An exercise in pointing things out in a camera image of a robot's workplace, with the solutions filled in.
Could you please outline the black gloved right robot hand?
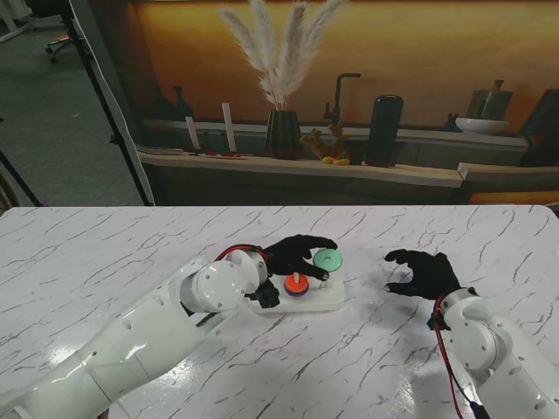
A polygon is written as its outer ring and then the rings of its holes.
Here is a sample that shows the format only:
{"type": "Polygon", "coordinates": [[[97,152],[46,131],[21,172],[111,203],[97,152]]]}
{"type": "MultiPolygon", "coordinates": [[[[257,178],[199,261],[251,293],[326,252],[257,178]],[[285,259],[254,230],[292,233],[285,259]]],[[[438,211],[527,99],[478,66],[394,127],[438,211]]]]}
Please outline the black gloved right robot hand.
{"type": "Polygon", "coordinates": [[[461,288],[458,278],[444,253],[431,255],[423,251],[405,249],[389,252],[384,260],[398,265],[406,264],[411,269],[411,281],[407,283],[389,282],[389,292],[406,297],[420,297],[437,300],[461,288]]]}

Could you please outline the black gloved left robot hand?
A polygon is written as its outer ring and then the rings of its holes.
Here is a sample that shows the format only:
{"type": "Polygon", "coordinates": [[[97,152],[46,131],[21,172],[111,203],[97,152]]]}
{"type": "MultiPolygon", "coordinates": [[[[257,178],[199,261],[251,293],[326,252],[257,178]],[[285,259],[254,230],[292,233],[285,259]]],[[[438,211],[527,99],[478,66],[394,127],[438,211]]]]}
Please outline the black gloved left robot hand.
{"type": "Polygon", "coordinates": [[[299,273],[326,281],[329,273],[308,263],[312,258],[312,250],[338,248],[337,244],[326,237],[295,235],[286,237],[278,243],[264,249],[267,257],[267,268],[272,275],[291,275],[299,273]]]}

